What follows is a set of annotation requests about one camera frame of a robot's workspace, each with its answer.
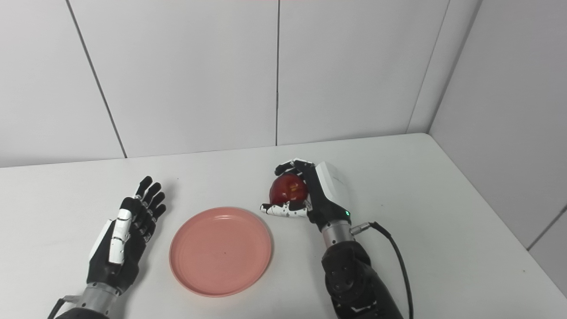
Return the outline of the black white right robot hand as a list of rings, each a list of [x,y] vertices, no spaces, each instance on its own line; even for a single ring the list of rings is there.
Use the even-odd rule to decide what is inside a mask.
[[[264,214],[283,218],[307,218],[320,231],[330,224],[342,221],[352,225],[348,210],[350,198],[346,184],[337,169],[327,163],[294,158],[275,168],[277,179],[291,179],[296,189],[303,189],[306,195],[285,195],[275,199],[276,187],[271,186],[270,202],[261,204]]]

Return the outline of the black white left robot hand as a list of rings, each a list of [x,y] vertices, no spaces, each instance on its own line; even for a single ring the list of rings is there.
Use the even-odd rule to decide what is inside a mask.
[[[126,292],[140,272],[140,260],[166,212],[162,185],[146,176],[132,197],[105,223],[89,255],[87,283],[103,283]]]

